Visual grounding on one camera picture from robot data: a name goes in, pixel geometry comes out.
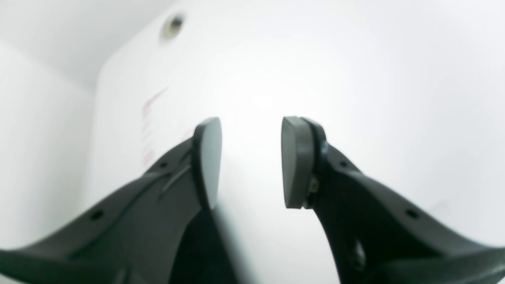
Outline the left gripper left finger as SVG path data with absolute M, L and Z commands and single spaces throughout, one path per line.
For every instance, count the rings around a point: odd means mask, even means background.
M 222 128 L 209 118 L 142 176 L 36 243 L 2 250 L 28 284 L 236 284 L 213 208 Z

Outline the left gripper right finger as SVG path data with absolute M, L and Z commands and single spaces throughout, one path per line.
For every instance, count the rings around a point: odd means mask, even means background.
M 503 247 L 471 241 L 331 146 L 303 117 L 281 126 L 284 202 L 312 209 L 325 232 L 341 284 L 497 284 Z

